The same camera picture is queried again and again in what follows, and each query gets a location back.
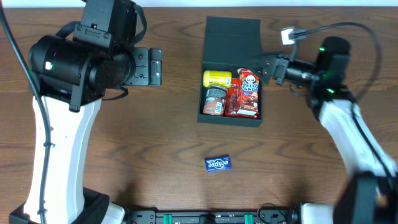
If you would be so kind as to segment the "Pringles small can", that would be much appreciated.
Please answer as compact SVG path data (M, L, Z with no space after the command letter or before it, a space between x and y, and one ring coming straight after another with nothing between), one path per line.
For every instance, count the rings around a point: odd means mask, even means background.
M222 85L211 85L205 96L203 114L223 116L228 89Z

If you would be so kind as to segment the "red Hacks candy bag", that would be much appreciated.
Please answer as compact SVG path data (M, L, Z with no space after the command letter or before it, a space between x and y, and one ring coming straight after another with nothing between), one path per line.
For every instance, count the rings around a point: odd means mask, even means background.
M238 87L239 79L232 78L231 87L228 89L228 94L226 98L224 116L237 117L235 106L238 99Z

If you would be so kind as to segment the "yellow Mentos bottle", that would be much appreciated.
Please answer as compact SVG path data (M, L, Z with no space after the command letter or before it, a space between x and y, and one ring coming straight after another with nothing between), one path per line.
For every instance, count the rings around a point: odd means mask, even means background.
M205 70L203 72L203 86L221 85L231 87L232 73L230 71Z

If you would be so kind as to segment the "dark green box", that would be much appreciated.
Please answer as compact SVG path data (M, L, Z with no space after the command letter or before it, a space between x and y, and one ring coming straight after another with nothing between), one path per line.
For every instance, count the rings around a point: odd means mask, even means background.
M229 71L234 78L238 69L244 68L262 54L261 21L232 17L206 18L205 42L201 70ZM262 124L262 103L259 102L259 117L234 118L203 113L206 88L200 89L197 121L199 123L223 124L231 126L259 127Z

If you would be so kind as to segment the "blue Eclipse mint tin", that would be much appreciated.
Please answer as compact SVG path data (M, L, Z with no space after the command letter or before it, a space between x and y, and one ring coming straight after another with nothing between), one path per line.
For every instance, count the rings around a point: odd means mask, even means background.
M216 172L220 170L232 169L229 156L212 157L205 159L205 168L207 172Z

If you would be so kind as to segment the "Hello Panda red box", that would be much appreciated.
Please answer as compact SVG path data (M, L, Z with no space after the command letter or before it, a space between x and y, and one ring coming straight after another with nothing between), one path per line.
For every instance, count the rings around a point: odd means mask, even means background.
M247 118L259 116L259 78L247 68L238 70L236 114Z

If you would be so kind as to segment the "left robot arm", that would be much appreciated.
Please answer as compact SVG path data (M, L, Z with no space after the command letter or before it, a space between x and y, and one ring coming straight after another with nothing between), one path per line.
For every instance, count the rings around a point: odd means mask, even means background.
M147 21L129 0L87 1L80 21L45 35L21 60L33 94L36 145L27 201L10 223L127 223L127 209L85 188L91 129L106 90L162 83L162 52L140 48Z

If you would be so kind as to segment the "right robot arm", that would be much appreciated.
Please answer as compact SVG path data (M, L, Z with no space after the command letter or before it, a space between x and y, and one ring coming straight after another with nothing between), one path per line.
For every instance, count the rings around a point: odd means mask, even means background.
M275 79L306 89L307 106L330 134L349 175L336 205L303 203L285 214L286 223L397 223L397 164L367 128L359 98L343 84L350 48L347 40L331 36L314 63L269 52L245 64L264 84Z

